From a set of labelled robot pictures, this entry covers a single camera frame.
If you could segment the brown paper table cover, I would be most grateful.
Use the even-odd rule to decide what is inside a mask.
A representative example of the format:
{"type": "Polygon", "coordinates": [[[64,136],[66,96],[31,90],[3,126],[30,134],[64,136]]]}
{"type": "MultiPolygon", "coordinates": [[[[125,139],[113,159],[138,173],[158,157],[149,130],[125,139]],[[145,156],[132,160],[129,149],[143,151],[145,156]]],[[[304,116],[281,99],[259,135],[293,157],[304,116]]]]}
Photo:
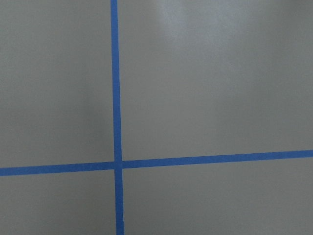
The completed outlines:
{"type": "Polygon", "coordinates": [[[3,235],[310,235],[310,0],[3,0],[3,235]]]}

